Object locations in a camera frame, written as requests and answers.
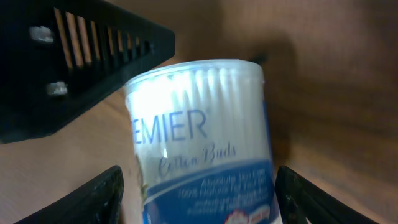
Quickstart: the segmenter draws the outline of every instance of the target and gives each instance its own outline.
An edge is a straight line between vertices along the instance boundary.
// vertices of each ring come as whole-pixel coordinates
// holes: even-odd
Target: wooden table
[[[264,64],[275,165],[287,164],[380,223],[398,222],[397,1],[114,0],[176,33],[166,64]],[[13,223],[102,171],[124,172],[123,217],[140,198],[119,90],[53,136],[0,146],[0,223]]]

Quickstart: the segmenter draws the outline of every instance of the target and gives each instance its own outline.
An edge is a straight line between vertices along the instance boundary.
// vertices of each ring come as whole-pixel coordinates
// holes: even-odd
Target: metal screw
[[[62,81],[47,85],[47,94],[50,96],[62,96],[66,95],[67,93],[67,85]]]
[[[52,32],[48,27],[30,27],[29,35],[32,40],[45,43],[54,43]]]

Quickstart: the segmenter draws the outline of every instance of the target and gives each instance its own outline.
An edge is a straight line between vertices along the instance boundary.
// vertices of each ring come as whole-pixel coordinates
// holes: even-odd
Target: brown surface
[[[167,64],[268,54],[274,159],[380,223],[398,222],[397,1],[114,0],[176,33]],[[49,138],[0,146],[0,223],[119,164],[124,217],[140,218],[119,91]]]

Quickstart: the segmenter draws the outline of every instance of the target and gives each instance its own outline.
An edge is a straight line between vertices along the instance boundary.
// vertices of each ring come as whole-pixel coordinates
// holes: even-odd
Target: container label
[[[201,170],[146,191],[145,224],[270,223],[274,203],[272,163],[244,160]]]

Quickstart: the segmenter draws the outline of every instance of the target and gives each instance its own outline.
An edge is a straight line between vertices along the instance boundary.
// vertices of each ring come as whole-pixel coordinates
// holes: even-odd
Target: white and blue container
[[[272,223],[272,156],[262,68],[204,60],[126,83],[145,224]]]

